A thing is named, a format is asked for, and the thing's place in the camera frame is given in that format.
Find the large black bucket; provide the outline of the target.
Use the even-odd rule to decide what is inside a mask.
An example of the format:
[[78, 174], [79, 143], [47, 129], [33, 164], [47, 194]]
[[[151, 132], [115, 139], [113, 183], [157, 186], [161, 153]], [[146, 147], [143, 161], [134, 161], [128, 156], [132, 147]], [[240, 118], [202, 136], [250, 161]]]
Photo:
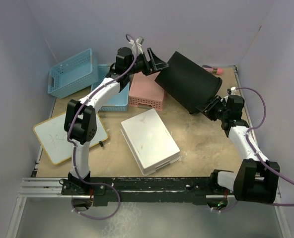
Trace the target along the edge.
[[222, 79], [175, 51], [155, 82], [190, 114], [198, 114], [199, 106], [213, 98], [222, 85]]

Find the pink perforated basket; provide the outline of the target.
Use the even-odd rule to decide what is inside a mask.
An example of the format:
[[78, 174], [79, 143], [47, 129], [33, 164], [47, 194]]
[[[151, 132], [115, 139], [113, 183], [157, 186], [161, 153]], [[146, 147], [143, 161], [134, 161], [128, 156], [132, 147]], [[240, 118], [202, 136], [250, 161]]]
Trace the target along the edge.
[[155, 82], [158, 75], [159, 72], [149, 76], [141, 72], [134, 74], [129, 90], [129, 106], [146, 105], [157, 111], [163, 110], [165, 91]]

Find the white perforated basket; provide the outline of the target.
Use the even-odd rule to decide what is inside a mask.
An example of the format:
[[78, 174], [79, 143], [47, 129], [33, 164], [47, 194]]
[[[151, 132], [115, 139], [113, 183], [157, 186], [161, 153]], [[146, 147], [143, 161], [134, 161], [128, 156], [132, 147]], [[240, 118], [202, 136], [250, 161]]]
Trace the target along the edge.
[[121, 122], [121, 132], [144, 176], [180, 157], [180, 149], [155, 109]]

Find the tall blue perforated basket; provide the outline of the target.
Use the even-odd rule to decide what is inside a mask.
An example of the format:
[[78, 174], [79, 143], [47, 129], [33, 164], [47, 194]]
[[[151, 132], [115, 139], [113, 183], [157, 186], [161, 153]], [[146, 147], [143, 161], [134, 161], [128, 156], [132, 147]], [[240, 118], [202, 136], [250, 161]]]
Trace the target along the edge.
[[47, 92], [62, 99], [97, 82], [97, 59], [87, 49], [50, 68]]

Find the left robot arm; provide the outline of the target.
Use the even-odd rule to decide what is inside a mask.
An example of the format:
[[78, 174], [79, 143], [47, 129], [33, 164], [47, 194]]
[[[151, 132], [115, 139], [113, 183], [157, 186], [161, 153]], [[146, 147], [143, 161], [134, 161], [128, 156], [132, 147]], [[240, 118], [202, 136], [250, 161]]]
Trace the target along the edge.
[[73, 189], [78, 194], [86, 194], [90, 190], [89, 145], [97, 132], [97, 112], [129, 84], [131, 75], [141, 72], [148, 76], [167, 67], [168, 63], [159, 59], [151, 48], [146, 53], [120, 48], [103, 81], [84, 98], [68, 102], [64, 123], [67, 141], [72, 146], [68, 181], [73, 182]]

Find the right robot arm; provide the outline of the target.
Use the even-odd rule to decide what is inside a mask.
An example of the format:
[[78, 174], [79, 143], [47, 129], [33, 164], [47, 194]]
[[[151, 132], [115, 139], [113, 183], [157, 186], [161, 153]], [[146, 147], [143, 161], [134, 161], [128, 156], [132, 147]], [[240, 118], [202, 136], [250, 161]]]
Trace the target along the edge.
[[220, 194], [227, 188], [238, 201], [272, 204], [276, 198], [279, 177], [271, 170], [279, 172], [280, 166], [270, 162], [257, 150], [249, 125], [241, 118], [243, 107], [244, 99], [238, 95], [228, 95], [226, 98], [215, 96], [197, 106], [208, 119], [221, 121], [222, 130], [243, 159], [237, 173], [214, 170], [209, 189], [214, 194]]

